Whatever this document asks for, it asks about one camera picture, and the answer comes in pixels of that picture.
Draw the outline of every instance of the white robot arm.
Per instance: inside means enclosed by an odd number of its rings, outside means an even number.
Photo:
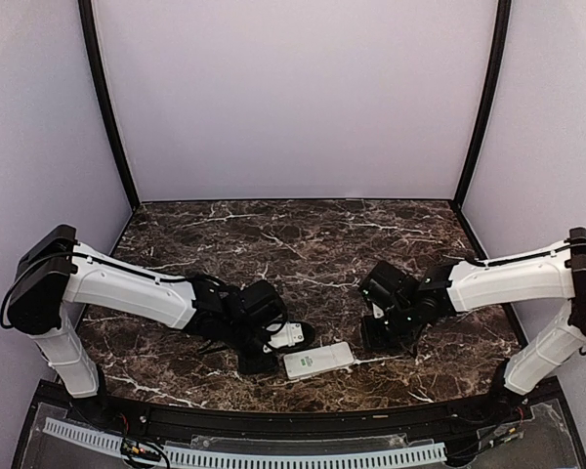
[[[408,350],[427,324],[482,306],[565,299],[549,325],[503,364],[503,386],[523,396],[586,345],[586,230],[517,256],[434,267],[421,281],[381,262],[360,290],[373,311],[362,320],[369,350]]]
[[[104,377],[65,313],[67,302],[105,306],[221,341],[236,351],[243,374],[274,371],[274,352],[302,350],[314,340],[308,324],[288,321],[284,303],[264,280],[241,289],[209,276],[162,275],[104,256],[61,225],[21,258],[1,323],[35,342],[77,399],[95,397]],[[10,324],[4,324],[5,311]]]

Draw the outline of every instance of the white eraser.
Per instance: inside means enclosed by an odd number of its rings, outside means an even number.
[[[284,367],[289,379],[306,378],[353,363],[354,355],[347,342],[284,356]]]

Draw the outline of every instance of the robotic arm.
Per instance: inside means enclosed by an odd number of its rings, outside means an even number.
[[[572,229],[564,241],[517,256],[433,267],[421,281],[382,261],[360,291],[373,312],[362,319],[365,348],[412,354],[423,329],[440,318],[486,305],[564,298],[549,325],[498,369],[506,394],[523,396],[586,345],[586,230]]]
[[[78,242],[61,225],[20,260],[1,312],[26,333],[61,377],[69,394],[94,398],[104,377],[88,357],[64,303],[88,303],[162,322],[235,350],[238,369],[254,374],[277,369],[275,352],[307,348],[314,330],[289,322],[275,289],[260,280],[246,288],[209,276],[166,276],[120,262]]]

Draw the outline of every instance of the white panel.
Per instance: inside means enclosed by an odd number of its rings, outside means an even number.
[[[75,1],[0,0],[0,302],[20,256],[55,225],[109,250],[130,212],[81,36]],[[34,343],[0,328],[0,467],[42,375]]]
[[[140,195],[452,197],[496,3],[95,2]]]
[[[586,226],[586,1],[514,2],[508,43],[466,214],[488,254]],[[534,337],[560,302],[519,304]],[[586,358],[559,372],[586,447]]]

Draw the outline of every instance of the brown marble tabletop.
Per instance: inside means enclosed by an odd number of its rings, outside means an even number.
[[[368,314],[358,283],[379,260],[416,276],[472,254],[444,201],[275,200],[156,202],[135,213],[114,257],[161,273],[204,272],[228,283],[272,282],[290,315],[316,329],[314,346],[347,341],[355,365],[301,381],[283,367],[240,376],[229,351],[136,316],[90,307],[79,325],[114,396],[243,411],[343,411],[419,405],[485,393],[519,349],[500,307],[428,327],[419,355],[362,349]]]

